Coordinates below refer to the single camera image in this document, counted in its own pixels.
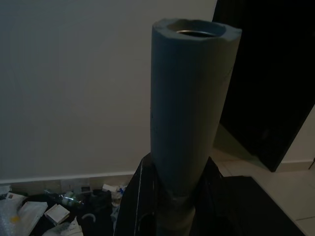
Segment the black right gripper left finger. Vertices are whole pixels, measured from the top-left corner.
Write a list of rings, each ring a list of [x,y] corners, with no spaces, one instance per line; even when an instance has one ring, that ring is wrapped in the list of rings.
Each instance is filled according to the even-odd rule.
[[[151,155],[142,158],[121,199],[115,236],[155,236],[159,179]]]

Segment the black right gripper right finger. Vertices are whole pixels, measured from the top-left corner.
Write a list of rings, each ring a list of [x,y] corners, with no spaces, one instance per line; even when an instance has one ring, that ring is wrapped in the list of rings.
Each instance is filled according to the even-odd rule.
[[[192,236],[236,236],[238,215],[229,196],[223,175],[208,158],[193,196],[195,216]]]

